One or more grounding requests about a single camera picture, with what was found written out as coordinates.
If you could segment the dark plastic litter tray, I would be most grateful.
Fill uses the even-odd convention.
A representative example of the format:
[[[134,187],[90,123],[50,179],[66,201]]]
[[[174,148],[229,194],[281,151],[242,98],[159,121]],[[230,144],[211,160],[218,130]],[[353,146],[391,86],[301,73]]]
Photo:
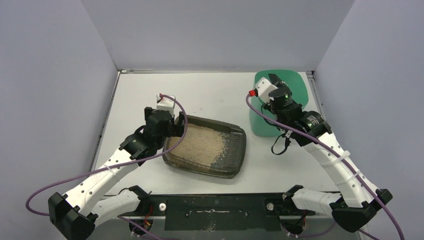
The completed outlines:
[[[225,156],[217,160],[211,166],[205,166],[182,160],[171,154],[170,151],[162,156],[163,161],[169,166],[198,174],[222,178],[233,178],[237,175],[243,164],[246,152],[247,137],[245,131],[238,125],[192,115],[187,116],[187,122],[188,124],[207,127],[218,132],[229,134],[230,137]]]

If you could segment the green plastic bin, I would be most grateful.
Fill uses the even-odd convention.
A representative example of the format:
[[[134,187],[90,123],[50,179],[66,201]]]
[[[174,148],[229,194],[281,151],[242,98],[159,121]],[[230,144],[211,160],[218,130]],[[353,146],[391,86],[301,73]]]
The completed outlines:
[[[292,91],[293,99],[305,109],[310,103],[309,82],[306,72],[297,72],[289,69],[262,70],[255,74],[255,85],[260,79],[268,78],[269,74],[277,75]],[[274,126],[268,125],[262,117],[254,111],[249,111],[249,121],[252,132],[259,137],[277,137],[281,132]]]

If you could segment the black slotted litter scoop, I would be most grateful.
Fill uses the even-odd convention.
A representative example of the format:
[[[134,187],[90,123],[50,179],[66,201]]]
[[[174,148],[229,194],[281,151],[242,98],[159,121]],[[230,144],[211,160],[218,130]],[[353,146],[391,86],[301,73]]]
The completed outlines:
[[[268,74],[269,81],[277,88],[283,88],[286,83],[282,81],[279,76],[275,73],[269,73]]]

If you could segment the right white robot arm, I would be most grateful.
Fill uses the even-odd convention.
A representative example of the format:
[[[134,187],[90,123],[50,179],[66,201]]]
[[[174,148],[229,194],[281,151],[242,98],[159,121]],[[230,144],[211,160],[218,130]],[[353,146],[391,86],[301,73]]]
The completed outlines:
[[[304,111],[292,98],[287,86],[271,85],[257,90],[267,118],[288,139],[311,154],[337,186],[339,193],[326,193],[295,185],[283,194],[289,210],[308,210],[331,216],[344,230],[354,233],[376,216],[393,199],[388,189],[377,187],[361,173],[350,158],[350,152],[339,145],[326,120],[316,111]]]

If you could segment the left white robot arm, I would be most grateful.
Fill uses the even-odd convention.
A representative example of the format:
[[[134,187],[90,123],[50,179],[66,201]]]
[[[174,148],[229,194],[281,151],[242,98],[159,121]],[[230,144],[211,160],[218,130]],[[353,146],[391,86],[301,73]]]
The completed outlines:
[[[56,192],[48,199],[50,221],[67,240],[86,240],[102,223],[150,206],[149,194],[137,185],[103,199],[127,174],[153,159],[167,138],[182,138],[187,131],[188,118],[182,112],[174,121],[166,110],[145,110],[145,125],[125,138],[102,169],[66,193]]]

